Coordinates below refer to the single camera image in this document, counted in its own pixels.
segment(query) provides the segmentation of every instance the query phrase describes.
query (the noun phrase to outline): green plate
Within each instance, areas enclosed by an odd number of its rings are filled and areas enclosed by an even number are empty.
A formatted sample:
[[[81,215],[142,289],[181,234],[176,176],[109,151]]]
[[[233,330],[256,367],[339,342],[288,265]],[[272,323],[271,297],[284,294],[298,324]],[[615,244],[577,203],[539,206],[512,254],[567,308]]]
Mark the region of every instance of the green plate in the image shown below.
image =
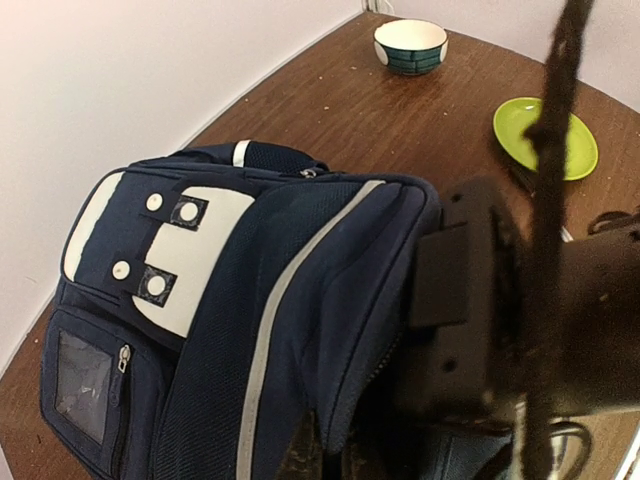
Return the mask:
[[[540,116],[539,98],[514,98],[496,110],[493,130],[498,141],[515,161],[536,171],[538,157],[531,142],[523,138],[524,131]],[[598,164],[598,145],[582,120],[571,114],[567,136],[567,165],[565,180],[580,180],[593,172]]]

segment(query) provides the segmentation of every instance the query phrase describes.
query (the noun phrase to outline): table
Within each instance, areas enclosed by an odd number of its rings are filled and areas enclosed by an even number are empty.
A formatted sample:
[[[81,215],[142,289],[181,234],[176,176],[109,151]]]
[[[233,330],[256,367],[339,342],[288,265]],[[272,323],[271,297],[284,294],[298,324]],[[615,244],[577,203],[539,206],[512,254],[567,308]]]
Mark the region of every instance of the table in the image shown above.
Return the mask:
[[[527,227],[529,199],[507,174],[491,119],[509,98],[540,95],[543,66],[451,33],[439,69],[421,77],[395,76],[379,64],[372,45],[373,30],[385,21],[366,13],[324,38],[231,107],[195,144],[246,138],[280,143],[335,170],[409,173],[439,191],[489,175],[520,226]],[[583,84],[574,112],[591,128],[601,152],[597,170],[567,186],[567,227],[580,238],[598,213],[640,204],[640,115]],[[16,480],[88,478],[38,412],[49,314],[37,322],[0,381],[0,443]],[[639,419],[640,414],[625,414],[588,421],[596,451],[583,478],[612,478]]]

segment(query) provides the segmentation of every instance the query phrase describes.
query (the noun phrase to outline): screw hole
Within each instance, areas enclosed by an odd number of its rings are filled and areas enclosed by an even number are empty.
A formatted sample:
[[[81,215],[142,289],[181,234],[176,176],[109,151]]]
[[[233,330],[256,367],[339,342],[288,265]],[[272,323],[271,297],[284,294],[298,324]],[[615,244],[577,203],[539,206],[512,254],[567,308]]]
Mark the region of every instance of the screw hole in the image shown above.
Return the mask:
[[[456,368],[458,368],[458,362],[454,358],[450,358],[446,362],[442,364],[442,370],[446,373],[453,372]]]

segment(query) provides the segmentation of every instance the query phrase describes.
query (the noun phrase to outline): white wall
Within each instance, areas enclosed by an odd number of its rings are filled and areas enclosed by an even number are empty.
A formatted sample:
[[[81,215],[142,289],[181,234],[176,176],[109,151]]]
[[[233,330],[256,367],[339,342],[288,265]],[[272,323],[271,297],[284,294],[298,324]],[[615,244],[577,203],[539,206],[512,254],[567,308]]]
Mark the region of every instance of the white wall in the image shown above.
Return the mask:
[[[360,0],[0,2],[0,374],[109,169],[172,152]]]
[[[564,0],[390,0],[396,15],[546,59]],[[640,2],[596,0],[580,72],[586,83],[640,111]]]

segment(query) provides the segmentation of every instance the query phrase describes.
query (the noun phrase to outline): ceramic bowl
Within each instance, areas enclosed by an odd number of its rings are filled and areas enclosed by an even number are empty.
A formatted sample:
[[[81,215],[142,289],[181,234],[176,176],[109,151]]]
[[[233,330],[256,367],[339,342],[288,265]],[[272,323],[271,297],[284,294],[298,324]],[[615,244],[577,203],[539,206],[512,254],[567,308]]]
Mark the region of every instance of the ceramic bowl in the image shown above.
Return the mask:
[[[373,35],[378,58],[389,70],[422,75],[436,69],[447,56],[449,37],[444,28],[423,20],[395,20]]]

